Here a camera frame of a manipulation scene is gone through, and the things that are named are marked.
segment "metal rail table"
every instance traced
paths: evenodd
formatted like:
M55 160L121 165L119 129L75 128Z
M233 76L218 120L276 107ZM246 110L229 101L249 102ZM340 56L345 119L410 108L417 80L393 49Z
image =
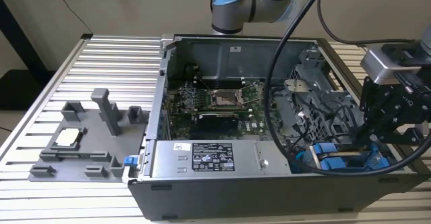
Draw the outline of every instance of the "metal rail table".
M107 88L119 109L149 110L158 73L159 38L93 36L81 39L0 147L0 221L5 223L150 223L122 183L34 183L29 168L62 119L66 100L83 108L94 87ZM365 51L330 43L358 81ZM422 156L431 167L431 150ZM431 181L406 193L389 194L360 213L193 220L194 223L431 223Z

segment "circuit board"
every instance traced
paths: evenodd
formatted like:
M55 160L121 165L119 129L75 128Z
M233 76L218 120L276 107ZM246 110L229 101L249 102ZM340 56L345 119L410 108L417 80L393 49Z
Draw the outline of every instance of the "circuit board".
M244 81L240 89L217 90L195 89L186 82L167 94L170 135L166 139L272 139L262 114L261 82ZM276 110L270 116L272 123L278 125Z

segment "white wall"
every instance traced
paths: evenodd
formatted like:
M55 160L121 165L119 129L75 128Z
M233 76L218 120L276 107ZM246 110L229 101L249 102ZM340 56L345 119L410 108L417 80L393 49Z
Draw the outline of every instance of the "white wall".
M66 0L94 34L159 36L210 33L209 0ZM61 0L5 0L50 69L61 64L86 29ZM322 0L324 17L338 37L418 38L431 23L431 0ZM325 37L314 7L294 36ZM284 24L248 24L245 35L281 35Z
M15 54L5 36L0 32L0 77L10 69L26 69L26 67L18 55Z

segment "warning label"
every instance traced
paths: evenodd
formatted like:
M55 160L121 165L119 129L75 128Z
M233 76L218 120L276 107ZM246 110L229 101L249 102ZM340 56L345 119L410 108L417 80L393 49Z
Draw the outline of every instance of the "warning label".
M230 143L193 143L191 154L194 171L234 171Z

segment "blue latch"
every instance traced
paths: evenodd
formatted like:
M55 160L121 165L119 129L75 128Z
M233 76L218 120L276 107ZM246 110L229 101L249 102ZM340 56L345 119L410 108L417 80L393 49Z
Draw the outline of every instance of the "blue latch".
M127 156L123 158L123 166L137 167L137 156Z

